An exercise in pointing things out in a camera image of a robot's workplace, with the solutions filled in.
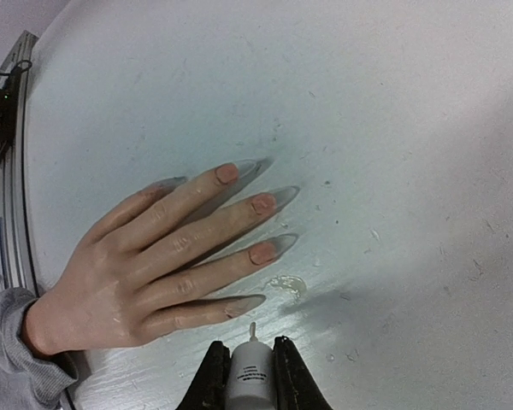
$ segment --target white table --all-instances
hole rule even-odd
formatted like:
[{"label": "white table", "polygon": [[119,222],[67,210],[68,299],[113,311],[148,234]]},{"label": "white table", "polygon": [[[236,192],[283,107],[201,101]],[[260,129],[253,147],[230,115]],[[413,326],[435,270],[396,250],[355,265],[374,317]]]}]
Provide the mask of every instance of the white table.
[{"label": "white table", "polygon": [[[89,352],[76,407],[174,409],[209,344],[294,339],[337,409],[513,409],[513,2],[73,0],[36,44],[38,280],[149,182],[244,158],[300,235],[254,313]],[[294,276],[299,299],[265,286]]]}]

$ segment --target prosthetic hand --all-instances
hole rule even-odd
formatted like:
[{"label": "prosthetic hand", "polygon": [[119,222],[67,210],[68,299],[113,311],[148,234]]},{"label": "prosthetic hand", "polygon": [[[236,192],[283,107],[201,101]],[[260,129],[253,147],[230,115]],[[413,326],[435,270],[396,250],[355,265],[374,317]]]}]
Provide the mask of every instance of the prosthetic hand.
[{"label": "prosthetic hand", "polygon": [[296,346],[276,337],[274,349],[251,339],[230,350],[212,342],[177,410],[333,410]]}]

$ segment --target wrist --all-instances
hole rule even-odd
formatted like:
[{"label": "wrist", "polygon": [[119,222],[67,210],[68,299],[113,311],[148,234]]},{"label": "wrist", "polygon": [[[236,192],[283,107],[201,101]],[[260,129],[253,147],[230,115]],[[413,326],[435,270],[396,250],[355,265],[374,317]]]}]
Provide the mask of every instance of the wrist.
[{"label": "wrist", "polygon": [[56,336],[57,328],[54,329],[50,323],[42,304],[42,299],[39,299],[27,309],[21,326],[21,341],[34,357],[49,360],[65,350],[61,349]]}]

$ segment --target gray sleeve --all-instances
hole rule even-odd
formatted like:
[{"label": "gray sleeve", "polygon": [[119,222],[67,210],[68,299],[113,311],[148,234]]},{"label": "gray sleeve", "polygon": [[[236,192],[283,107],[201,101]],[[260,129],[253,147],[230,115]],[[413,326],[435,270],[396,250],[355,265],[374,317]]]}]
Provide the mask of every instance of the gray sleeve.
[{"label": "gray sleeve", "polygon": [[0,293],[0,409],[55,409],[60,394],[78,379],[68,354],[35,359],[20,339],[26,310],[36,298],[22,288]]}]

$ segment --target hand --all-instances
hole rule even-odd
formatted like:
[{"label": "hand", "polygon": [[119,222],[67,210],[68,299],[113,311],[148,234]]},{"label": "hand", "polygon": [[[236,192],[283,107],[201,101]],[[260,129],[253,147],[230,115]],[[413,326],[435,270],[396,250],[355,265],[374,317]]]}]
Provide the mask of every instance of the hand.
[{"label": "hand", "polygon": [[84,235],[56,286],[28,309],[23,342],[41,358],[140,346],[263,303],[264,296],[201,298],[276,261],[295,236],[182,269],[267,220],[297,193],[287,188],[259,194],[181,225],[238,179],[238,168],[226,164],[185,184],[153,184],[121,202]]}]

